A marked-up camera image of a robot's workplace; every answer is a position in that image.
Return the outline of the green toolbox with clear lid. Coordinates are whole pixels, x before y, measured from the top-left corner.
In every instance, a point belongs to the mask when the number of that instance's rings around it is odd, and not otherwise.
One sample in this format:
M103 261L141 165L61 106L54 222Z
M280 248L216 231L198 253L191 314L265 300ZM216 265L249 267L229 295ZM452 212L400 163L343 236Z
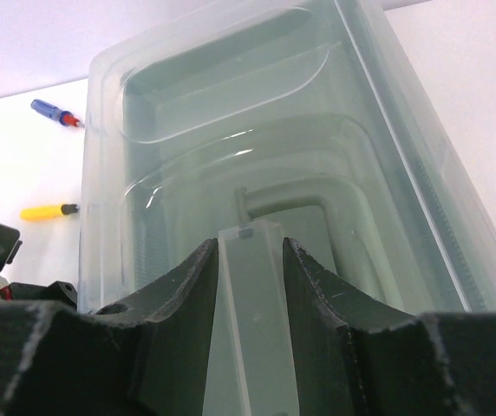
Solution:
M78 307L219 244L206 415L298 415L282 245L388 306L496 311L496 231L380 8L216 1L100 53Z

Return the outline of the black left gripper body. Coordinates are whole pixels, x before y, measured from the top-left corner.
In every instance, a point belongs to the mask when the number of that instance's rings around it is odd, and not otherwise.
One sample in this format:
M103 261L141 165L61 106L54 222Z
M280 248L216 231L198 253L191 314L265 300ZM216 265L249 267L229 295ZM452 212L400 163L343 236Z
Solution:
M55 281L48 286L11 283L9 291L12 300L58 301L72 309L77 308L77 291L71 283Z

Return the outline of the yellow handled screwdriver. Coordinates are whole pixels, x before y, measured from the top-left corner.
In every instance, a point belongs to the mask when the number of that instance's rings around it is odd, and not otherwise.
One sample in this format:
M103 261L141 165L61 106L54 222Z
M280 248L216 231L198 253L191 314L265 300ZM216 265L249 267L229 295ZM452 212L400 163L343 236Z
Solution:
M72 216L80 212L77 204L42 205L21 210L19 218L27 222L47 221Z

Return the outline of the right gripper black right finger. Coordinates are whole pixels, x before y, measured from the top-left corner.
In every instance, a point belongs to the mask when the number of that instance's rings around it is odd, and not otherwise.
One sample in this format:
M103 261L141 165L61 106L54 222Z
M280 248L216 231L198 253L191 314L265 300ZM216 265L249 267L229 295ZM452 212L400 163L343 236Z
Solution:
M496 415L496 312L410 315L283 242L303 415Z

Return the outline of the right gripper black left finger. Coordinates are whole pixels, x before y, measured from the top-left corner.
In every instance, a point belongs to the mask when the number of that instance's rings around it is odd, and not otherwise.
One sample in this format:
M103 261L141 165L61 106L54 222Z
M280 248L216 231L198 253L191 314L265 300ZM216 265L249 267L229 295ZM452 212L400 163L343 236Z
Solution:
M0 415L200 415L219 278L208 239L94 314L0 299Z

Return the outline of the blue handled screwdriver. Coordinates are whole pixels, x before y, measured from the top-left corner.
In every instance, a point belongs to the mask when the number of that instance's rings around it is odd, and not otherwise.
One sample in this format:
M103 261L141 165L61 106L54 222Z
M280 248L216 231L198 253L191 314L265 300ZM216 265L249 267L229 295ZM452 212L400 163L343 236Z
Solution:
M30 107L41 116L58 122L64 127L84 128L84 124L73 113L68 110L62 110L46 101L34 99Z

